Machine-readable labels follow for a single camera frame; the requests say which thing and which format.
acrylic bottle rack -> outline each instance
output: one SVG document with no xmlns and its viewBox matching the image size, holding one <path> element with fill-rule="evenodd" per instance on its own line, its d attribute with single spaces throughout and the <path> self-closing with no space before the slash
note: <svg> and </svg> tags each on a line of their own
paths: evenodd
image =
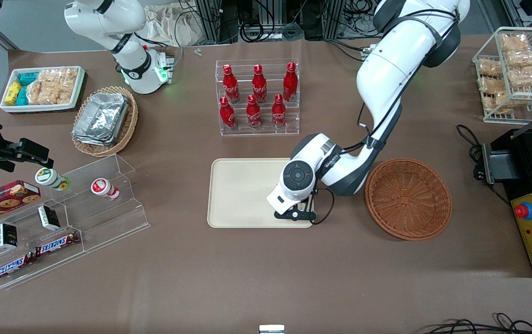
<svg viewBox="0 0 532 334">
<path fill-rule="evenodd" d="M 298 78 L 297 96 L 291 101 L 284 101 L 286 107 L 286 121 L 287 125 L 283 129 L 275 129 L 272 124 L 272 104 L 274 104 L 274 95 L 283 93 L 283 78 L 287 73 L 287 63 L 290 61 L 297 64 L 295 70 Z M 230 65 L 235 78 L 239 85 L 239 102 L 231 103 L 235 112 L 235 119 L 238 123 L 238 129 L 235 131 L 227 131 L 224 128 L 223 121 L 219 116 L 219 98 L 225 96 L 225 89 L 223 88 L 223 65 Z M 253 66 L 256 64 L 262 65 L 262 72 L 266 78 L 267 98 L 264 103 L 260 103 L 260 117 L 262 118 L 262 128 L 258 130 L 249 127 L 247 120 L 247 113 L 245 108 L 247 106 L 247 96 L 253 93 L 252 79 Z M 217 108 L 217 117 L 219 119 L 219 128 L 221 136 L 241 136 L 241 135 L 297 135 L 299 133 L 299 100 L 300 100 L 300 64 L 296 58 L 281 58 L 281 59 L 248 59 L 248 60 L 228 60 L 217 61 L 215 69 L 215 80 L 217 89 L 217 98 L 215 105 Z"/>
<path fill-rule="evenodd" d="M 71 181 L 70 188 L 58 192 L 45 186 L 41 200 L 26 205 L 23 209 L 0 217 L 0 223 L 16 226 L 18 247 L 0 249 L 0 266 L 12 262 L 29 251 L 59 239 L 71 232 L 78 232 L 80 242 L 45 254 L 29 265 L 0 278 L 0 289 L 10 289 L 38 277 L 52 269 L 76 260 L 101 247 L 150 227 L 143 205 L 134 197 L 130 180 L 126 175 L 134 168 L 114 154 L 94 163 L 75 169 L 64 175 Z M 106 178 L 120 190 L 114 201 L 94 195 L 91 183 L 97 178 Z M 58 214 L 61 228 L 46 230 L 41 226 L 37 208 L 51 207 Z"/>
</svg>

snickers bar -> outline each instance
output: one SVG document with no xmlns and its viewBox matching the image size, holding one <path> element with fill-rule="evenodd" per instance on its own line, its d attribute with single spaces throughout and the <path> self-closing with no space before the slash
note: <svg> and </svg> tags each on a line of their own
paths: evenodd
<svg viewBox="0 0 532 334">
<path fill-rule="evenodd" d="M 0 267 L 0 279 L 1 277 L 4 277 L 5 275 L 8 275 L 12 271 L 16 271 L 24 266 L 26 266 L 29 263 L 33 263 L 37 260 L 35 253 L 30 251 L 26 253 L 25 255 L 17 258 L 13 262 L 10 262 L 8 264 L 5 264 Z"/>
<path fill-rule="evenodd" d="M 52 252 L 54 250 L 61 249 L 62 247 L 66 247 L 67 245 L 77 243 L 78 241 L 80 241 L 78 238 L 78 232 L 75 231 L 61 237 L 60 239 L 51 241 L 51 243 L 47 243 L 41 247 L 35 247 L 35 255 L 39 257 L 48 252 Z"/>
</svg>

wicker basket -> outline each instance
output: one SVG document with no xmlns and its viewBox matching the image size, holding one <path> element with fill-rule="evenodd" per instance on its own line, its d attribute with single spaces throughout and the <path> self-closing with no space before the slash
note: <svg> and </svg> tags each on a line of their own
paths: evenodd
<svg viewBox="0 0 532 334">
<path fill-rule="evenodd" d="M 130 100 L 128 103 L 128 109 L 126 110 L 127 114 L 123 119 L 122 127 L 120 128 L 119 134 L 117 136 L 117 142 L 113 146 L 85 144 L 83 142 L 77 141 L 74 137 L 72 138 L 72 142 L 74 142 L 74 145 L 78 148 L 80 152 L 102 158 L 105 156 L 110 156 L 112 154 L 117 154 L 117 152 L 120 152 L 123 148 L 126 147 L 128 142 L 132 138 L 132 135 L 134 134 L 134 128 L 136 127 L 136 122 L 138 121 L 138 106 L 136 106 L 136 101 L 134 101 L 132 93 L 122 87 L 111 86 L 101 88 L 97 90 L 94 94 L 96 93 L 120 93 L 128 97 L 128 99 Z M 92 95 L 93 94 L 89 95 L 89 97 L 86 98 L 84 102 L 82 102 L 81 107 L 78 110 L 76 119 L 74 120 L 75 124 L 77 123 L 78 118 L 82 114 L 84 106 L 90 100 Z"/>
<path fill-rule="evenodd" d="M 435 237 L 452 213 L 446 183 L 414 159 L 392 159 L 377 166 L 367 179 L 364 198 L 379 226 L 405 240 Z"/>
</svg>

coca-cola bottle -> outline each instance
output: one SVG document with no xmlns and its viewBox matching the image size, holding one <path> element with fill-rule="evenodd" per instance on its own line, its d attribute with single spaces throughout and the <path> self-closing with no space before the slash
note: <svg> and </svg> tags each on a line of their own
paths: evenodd
<svg viewBox="0 0 532 334">
<path fill-rule="evenodd" d="M 256 102 L 264 103 L 266 101 L 266 78 L 262 74 L 262 65 L 253 66 L 253 94 L 256 96 Z"/>
<path fill-rule="evenodd" d="M 260 118 L 260 106 L 256 103 L 256 97 L 253 94 L 247 96 L 247 120 L 249 127 L 258 130 L 262 127 L 262 118 Z"/>
<path fill-rule="evenodd" d="M 283 78 L 283 99 L 285 101 L 294 101 L 297 97 L 298 78 L 295 70 L 297 65 L 292 61 L 287 64 L 287 73 Z"/>
<path fill-rule="evenodd" d="M 272 123 L 275 129 L 283 129 L 287 125 L 286 112 L 287 107 L 283 103 L 283 96 L 281 94 L 275 95 L 272 105 Z"/>
<path fill-rule="evenodd" d="M 223 78 L 225 94 L 231 103 L 238 103 L 239 85 L 237 83 L 237 78 L 235 78 L 235 75 L 233 74 L 233 70 L 231 70 L 231 65 L 223 65 L 223 73 L 225 74 Z"/>
<path fill-rule="evenodd" d="M 228 104 L 227 97 L 221 97 L 219 100 L 221 104 L 221 120 L 223 120 L 223 125 L 227 131 L 235 131 L 237 129 L 237 122 L 235 121 L 235 112 L 233 108 Z"/>
</svg>

beige tray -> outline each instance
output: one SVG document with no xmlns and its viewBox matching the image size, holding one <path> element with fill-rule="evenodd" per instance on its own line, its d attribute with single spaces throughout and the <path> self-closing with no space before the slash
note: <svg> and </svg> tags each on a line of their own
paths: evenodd
<svg viewBox="0 0 532 334">
<path fill-rule="evenodd" d="M 217 159 L 210 173 L 208 224 L 213 228 L 308 228 L 282 220 L 266 201 L 289 159 Z"/>
</svg>

